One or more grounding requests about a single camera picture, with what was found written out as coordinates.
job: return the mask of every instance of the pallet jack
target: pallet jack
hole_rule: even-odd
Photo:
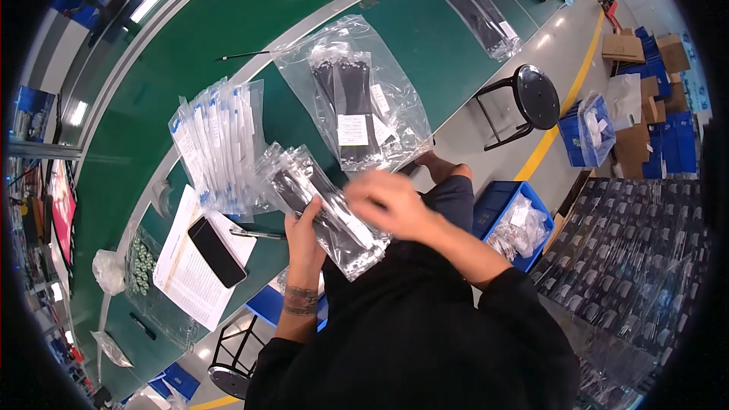
[[[620,31],[623,29],[620,25],[620,23],[615,18],[615,11],[617,10],[617,1],[616,0],[597,0],[597,2],[602,7],[602,11],[605,13],[605,17],[608,21],[610,21],[610,24],[612,25],[612,28],[615,29],[616,33],[620,33]]]

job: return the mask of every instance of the black stool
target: black stool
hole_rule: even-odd
[[[253,372],[254,369],[256,369],[257,362],[254,361],[253,366],[251,366],[250,369],[245,367],[239,360],[241,357],[241,353],[243,352],[243,348],[246,346],[246,342],[248,342],[250,336],[253,336],[258,342],[260,342],[261,345],[265,345],[265,343],[258,336],[256,336],[256,333],[253,332],[253,325],[255,325],[256,320],[258,320],[258,315],[253,316],[253,318],[251,319],[251,324],[248,326],[247,329],[244,329],[235,334],[231,334],[229,336],[225,335],[225,331],[238,320],[233,320],[229,324],[225,325],[220,332],[220,338],[218,339],[218,344],[215,347],[213,363],[210,365],[210,367],[208,367],[208,375],[210,376],[210,379],[215,384],[215,386],[219,387],[224,393],[241,400],[245,400],[246,398],[248,385],[251,382],[251,377],[253,377]],[[233,337],[237,337],[240,335],[243,335],[243,340],[241,341],[241,345],[238,347],[238,351],[233,355],[223,345],[223,341],[232,339]],[[218,362],[218,353],[221,348],[232,357],[231,364]]]
[[[499,136],[496,127],[494,127],[494,123],[488,117],[486,108],[478,98],[480,95],[502,87],[511,87],[514,92],[516,106],[519,108],[519,113],[521,113],[526,121],[526,123],[522,123],[516,127],[516,133],[505,140],[502,140]],[[526,64],[520,66],[516,69],[513,76],[505,77],[490,86],[481,88],[473,98],[481,106],[481,111],[486,116],[488,125],[491,126],[491,130],[494,131],[494,136],[497,138],[496,144],[485,146],[483,150],[491,150],[508,142],[518,140],[531,133],[534,129],[549,130],[557,125],[557,121],[559,120],[559,97],[557,96],[557,91],[554,89],[549,77],[541,69],[533,65]]]

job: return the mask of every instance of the smartphone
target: smartphone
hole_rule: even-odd
[[[233,287],[248,277],[248,270],[241,268],[238,261],[233,258],[205,216],[200,217],[195,225],[189,227],[187,236],[226,288]]]

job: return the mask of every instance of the hand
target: hand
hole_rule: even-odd
[[[322,200],[315,196],[301,214],[299,220],[287,214],[284,219],[286,238],[289,242],[289,275],[291,269],[306,273],[316,272],[317,279],[327,254],[316,242],[312,222],[322,208]]]
[[[366,172],[345,187],[344,196],[357,217],[401,240],[423,242],[440,219],[403,175]]]

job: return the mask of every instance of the green workbench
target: green workbench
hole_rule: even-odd
[[[134,205],[172,146],[167,123],[177,96],[188,98],[245,60],[214,61],[226,54],[260,50],[294,24],[332,0],[191,0],[159,31],[124,77],[90,144],[78,178],[75,217],[75,288],[71,317],[77,345],[96,377],[96,342],[103,293],[91,272],[98,249],[114,249]],[[522,41],[554,14],[562,0],[493,0]],[[362,14],[379,32],[420,94],[433,130],[469,100],[501,66],[489,59],[444,0],[363,0],[344,14]],[[265,79],[265,138],[284,147],[305,143],[329,177],[346,179],[314,123],[278,70],[269,64],[254,79]],[[178,163],[170,172],[173,214],[187,177]],[[283,215],[257,216],[256,227],[283,229]],[[163,244],[171,219],[151,207],[141,226]],[[249,278],[236,287],[224,317],[266,285],[287,264],[281,241],[259,240],[248,262]],[[109,305],[105,330],[134,368],[101,359],[101,382],[116,399],[130,395],[183,353],[168,339],[151,341],[128,316],[123,295]],[[199,337],[207,333],[200,329]]]

